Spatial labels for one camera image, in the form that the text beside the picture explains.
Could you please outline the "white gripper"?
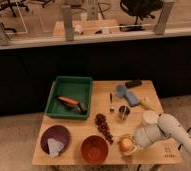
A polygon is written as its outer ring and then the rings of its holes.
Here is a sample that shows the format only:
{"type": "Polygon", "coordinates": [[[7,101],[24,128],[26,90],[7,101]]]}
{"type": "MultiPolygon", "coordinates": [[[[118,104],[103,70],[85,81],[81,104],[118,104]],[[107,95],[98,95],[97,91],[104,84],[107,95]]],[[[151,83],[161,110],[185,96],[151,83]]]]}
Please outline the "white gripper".
{"type": "MultiPolygon", "coordinates": [[[[165,138],[162,131],[159,129],[157,124],[151,124],[147,126],[141,126],[134,131],[134,134],[123,134],[119,136],[119,140],[123,138],[128,138],[133,140],[134,142],[141,148],[147,148],[154,144],[157,141],[163,140],[165,138]]],[[[131,156],[134,152],[137,151],[137,147],[135,145],[131,146],[122,146],[120,148],[121,153],[124,156],[131,156]]]]}

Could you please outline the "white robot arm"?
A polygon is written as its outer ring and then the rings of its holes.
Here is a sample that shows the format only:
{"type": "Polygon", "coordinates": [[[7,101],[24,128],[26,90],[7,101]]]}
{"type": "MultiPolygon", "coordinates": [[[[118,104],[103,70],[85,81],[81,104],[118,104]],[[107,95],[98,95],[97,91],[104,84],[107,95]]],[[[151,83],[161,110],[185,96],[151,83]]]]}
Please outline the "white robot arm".
{"type": "Polygon", "coordinates": [[[118,145],[122,155],[131,156],[158,141],[169,138],[179,142],[191,156],[191,135],[170,114],[160,114],[156,123],[138,126],[133,134],[121,136],[118,145]]]}

